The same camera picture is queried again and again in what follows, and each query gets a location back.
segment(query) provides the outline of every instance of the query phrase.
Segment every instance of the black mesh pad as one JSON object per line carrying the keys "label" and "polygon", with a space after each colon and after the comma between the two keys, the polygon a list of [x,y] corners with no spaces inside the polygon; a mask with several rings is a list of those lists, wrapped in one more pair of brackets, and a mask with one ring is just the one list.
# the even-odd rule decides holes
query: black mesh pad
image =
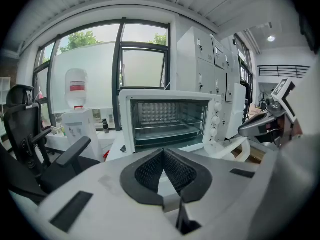
{"label": "black mesh pad", "polygon": [[157,194],[163,171],[184,203],[199,201],[212,182],[212,175],[204,166],[170,149],[157,149],[128,165],[120,175],[120,183],[138,203],[164,206],[163,197]]}

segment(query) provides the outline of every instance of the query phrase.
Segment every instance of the red label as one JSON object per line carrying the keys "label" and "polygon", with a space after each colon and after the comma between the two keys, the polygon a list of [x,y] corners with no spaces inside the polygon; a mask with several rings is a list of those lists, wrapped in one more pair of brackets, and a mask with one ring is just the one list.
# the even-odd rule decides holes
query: red label
{"label": "red label", "polygon": [[70,85],[70,91],[84,91],[85,86],[84,85]]}

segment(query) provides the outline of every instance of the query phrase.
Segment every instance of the small bottle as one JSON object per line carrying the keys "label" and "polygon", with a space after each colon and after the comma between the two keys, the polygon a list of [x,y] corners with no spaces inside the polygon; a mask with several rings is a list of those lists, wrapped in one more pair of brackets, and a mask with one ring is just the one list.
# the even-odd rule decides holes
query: small bottle
{"label": "small bottle", "polygon": [[102,126],[105,134],[109,133],[109,125],[107,123],[107,119],[102,120]]}

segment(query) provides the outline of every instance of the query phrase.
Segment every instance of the oven window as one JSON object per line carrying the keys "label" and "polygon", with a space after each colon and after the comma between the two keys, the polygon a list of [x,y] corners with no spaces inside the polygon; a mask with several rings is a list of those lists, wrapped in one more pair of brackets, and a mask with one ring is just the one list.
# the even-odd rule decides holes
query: oven window
{"label": "oven window", "polygon": [[131,101],[136,152],[201,143],[208,104],[199,100]]}

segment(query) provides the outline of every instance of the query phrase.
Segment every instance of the office chair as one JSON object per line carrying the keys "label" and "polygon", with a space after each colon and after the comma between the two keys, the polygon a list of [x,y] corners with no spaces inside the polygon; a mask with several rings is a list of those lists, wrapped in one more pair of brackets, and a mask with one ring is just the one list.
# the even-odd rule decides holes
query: office chair
{"label": "office chair", "polygon": [[[66,170],[70,165],[77,164],[78,156],[90,144],[91,139],[84,136],[73,144],[66,152],[64,152],[53,164],[57,164],[61,170]],[[39,204],[49,193],[44,189],[44,185],[39,185],[33,173],[19,161],[13,158],[8,151],[0,144],[0,164],[2,166],[1,172],[6,178],[8,189],[12,192],[29,198],[35,204]],[[46,170],[42,178],[47,178]]]}
{"label": "office chair", "polygon": [[[11,88],[6,98],[9,110],[4,115],[4,127],[17,160],[31,171],[42,190],[49,194],[100,162],[81,156],[73,159],[72,164],[68,163],[65,167],[59,166],[57,162],[50,162],[44,138],[51,129],[41,129],[40,108],[38,103],[32,102],[32,90],[33,87],[25,85],[15,85]],[[37,145],[43,163],[35,151]]]}

